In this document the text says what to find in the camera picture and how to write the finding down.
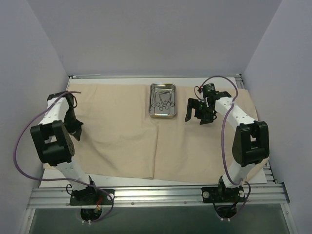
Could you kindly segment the beige cloth surgical kit roll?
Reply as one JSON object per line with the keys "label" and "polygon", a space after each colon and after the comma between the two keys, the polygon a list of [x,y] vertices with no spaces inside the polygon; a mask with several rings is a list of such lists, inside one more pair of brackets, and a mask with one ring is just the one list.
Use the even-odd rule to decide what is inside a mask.
{"label": "beige cloth surgical kit roll", "polygon": [[215,184],[230,166],[235,130],[225,125],[225,157],[221,154],[218,115],[200,125],[185,122],[192,87],[176,89],[174,118],[152,118],[148,85],[70,84],[76,92],[76,118],[83,122],[74,159],[87,174]]}

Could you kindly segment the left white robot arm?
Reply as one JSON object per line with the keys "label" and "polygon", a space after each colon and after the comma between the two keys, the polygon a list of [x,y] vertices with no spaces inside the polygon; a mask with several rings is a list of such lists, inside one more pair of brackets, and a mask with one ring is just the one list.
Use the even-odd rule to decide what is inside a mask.
{"label": "left white robot arm", "polygon": [[30,128],[39,159],[59,170],[70,182],[71,196],[94,204],[98,200],[95,183],[74,159],[72,138],[80,141],[83,126],[75,114],[76,97],[69,91],[50,94],[47,104],[43,119]]}

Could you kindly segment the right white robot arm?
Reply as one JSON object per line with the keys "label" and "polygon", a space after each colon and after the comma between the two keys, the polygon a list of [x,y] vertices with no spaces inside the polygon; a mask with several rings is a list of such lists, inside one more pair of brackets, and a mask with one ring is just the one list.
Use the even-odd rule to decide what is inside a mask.
{"label": "right white robot arm", "polygon": [[228,201],[234,196],[234,189],[246,181],[248,173],[269,157],[269,128],[266,122],[257,121],[235,104],[235,98],[228,92],[203,92],[204,99],[189,98],[185,121],[191,117],[200,124],[212,123],[216,114],[224,119],[221,126],[221,154],[225,157],[225,125],[229,123],[235,130],[232,145],[233,162],[227,166],[223,158],[225,174],[220,178],[216,190],[217,197]]}

